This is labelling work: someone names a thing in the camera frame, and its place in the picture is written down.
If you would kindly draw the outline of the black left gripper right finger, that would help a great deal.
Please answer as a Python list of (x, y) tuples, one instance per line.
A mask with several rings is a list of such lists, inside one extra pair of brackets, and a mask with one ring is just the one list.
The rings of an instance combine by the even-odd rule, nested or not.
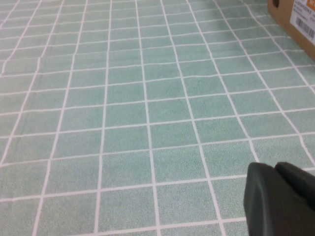
[(315, 207), (315, 177), (313, 175), (288, 162), (278, 162), (275, 170), (299, 196), (307, 201), (311, 208)]

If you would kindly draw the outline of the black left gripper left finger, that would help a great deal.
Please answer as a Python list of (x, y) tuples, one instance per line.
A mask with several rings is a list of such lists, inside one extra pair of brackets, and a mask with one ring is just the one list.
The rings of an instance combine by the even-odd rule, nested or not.
[(315, 208), (299, 196), (275, 167), (248, 166), (244, 211), (251, 236), (313, 236)]

